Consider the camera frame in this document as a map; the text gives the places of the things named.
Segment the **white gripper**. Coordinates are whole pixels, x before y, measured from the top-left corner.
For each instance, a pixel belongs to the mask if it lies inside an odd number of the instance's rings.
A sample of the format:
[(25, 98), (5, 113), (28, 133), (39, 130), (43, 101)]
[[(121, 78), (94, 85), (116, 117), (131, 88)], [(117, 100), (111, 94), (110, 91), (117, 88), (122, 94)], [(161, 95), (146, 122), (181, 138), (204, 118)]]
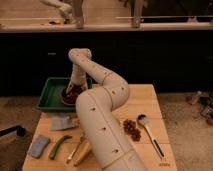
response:
[(68, 94), (73, 85), (82, 86), (83, 91), (88, 90), (88, 84), (86, 82), (86, 72), (78, 65), (73, 65), (70, 82), (66, 88), (66, 94)]

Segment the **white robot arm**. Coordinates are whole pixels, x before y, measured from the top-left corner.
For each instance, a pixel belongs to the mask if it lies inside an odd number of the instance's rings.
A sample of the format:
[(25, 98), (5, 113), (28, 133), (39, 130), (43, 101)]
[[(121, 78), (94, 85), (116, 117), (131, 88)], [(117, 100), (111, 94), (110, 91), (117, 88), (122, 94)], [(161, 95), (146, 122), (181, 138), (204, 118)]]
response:
[(94, 62), (87, 48), (73, 48), (68, 55), (73, 63), (73, 84), (81, 83), (86, 74), (99, 84), (77, 97), (76, 113), (102, 171), (147, 171), (112, 115), (112, 111), (125, 104), (129, 98), (127, 81)]

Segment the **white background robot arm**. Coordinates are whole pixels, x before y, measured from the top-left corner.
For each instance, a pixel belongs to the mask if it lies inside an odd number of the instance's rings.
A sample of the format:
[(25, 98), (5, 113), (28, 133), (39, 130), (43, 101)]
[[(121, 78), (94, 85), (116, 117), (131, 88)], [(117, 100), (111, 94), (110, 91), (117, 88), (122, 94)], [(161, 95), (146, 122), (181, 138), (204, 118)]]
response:
[(41, 3), (55, 7), (61, 17), (64, 20), (65, 24), (71, 24), (74, 22), (72, 17), (72, 0), (39, 0)]

